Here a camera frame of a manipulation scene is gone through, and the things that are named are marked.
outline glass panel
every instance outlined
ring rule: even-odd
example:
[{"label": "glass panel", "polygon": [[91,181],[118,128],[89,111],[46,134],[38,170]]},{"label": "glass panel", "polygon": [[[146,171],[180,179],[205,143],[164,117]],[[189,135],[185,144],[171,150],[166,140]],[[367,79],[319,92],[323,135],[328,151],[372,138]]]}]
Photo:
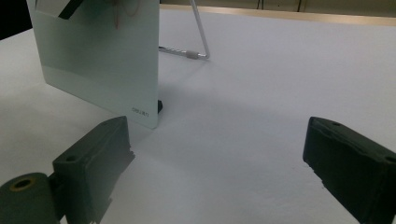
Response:
[{"label": "glass panel", "polygon": [[27,3],[47,83],[157,126],[158,1],[84,0],[69,20]]}]

